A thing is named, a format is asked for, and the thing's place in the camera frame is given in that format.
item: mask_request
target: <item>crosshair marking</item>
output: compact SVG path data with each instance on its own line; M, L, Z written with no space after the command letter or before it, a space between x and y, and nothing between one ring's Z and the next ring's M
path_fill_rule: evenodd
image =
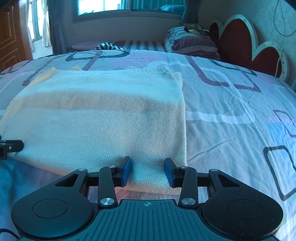
M150 202L146 202L146 203L144 203L143 205L145 205L146 207L150 207L150 206L153 205L153 204L150 203Z

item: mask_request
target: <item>bed sheet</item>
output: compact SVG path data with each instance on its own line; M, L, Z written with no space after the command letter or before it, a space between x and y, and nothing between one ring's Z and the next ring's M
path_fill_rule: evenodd
M277 233L296 239L296 94L284 82L263 73L215 60L146 50L70 53L24 61L0 73L0 113L38 74L51 67L67 70L160 68L180 72L186 104L188 165L198 172L217 168L275 199L284 220ZM10 211L21 197L59 178L17 162L0 162L0 228L14 226ZM117 188L118 199L166 199ZM89 199L96 202L96 188ZM199 188L199 202L207 200ZM0 240L10 240L2 234Z

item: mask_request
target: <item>wooden door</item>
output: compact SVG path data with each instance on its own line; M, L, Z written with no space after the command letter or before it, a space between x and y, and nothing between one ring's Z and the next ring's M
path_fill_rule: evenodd
M30 60L25 0L10 1L0 10L0 72L23 60Z

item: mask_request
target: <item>wall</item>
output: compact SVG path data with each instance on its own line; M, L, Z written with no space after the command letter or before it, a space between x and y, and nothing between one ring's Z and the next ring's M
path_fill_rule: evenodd
M281 2L286 21L286 35L288 35L296 29L296 11L286 1L281 0ZM213 18L224 23L232 15L242 14L254 25L259 44L273 40L282 45L283 36L276 31L273 24L276 3L277 0L203 0L199 11L200 24L208 28ZM280 4L276 11L275 23L278 30L283 33L284 22ZM284 51L290 65L287 83L291 85L296 77L296 34L285 38Z
M68 47L86 41L163 41L180 20L156 17L116 17L73 23L71 1L65 1L64 25Z

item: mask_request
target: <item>folded blanket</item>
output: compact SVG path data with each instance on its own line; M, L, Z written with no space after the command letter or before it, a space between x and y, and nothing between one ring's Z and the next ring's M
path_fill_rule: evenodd
M165 158L186 165L182 77L167 67L60 71L39 75L0 120L3 139L25 146L10 157L65 175L133 161L127 190L175 194Z

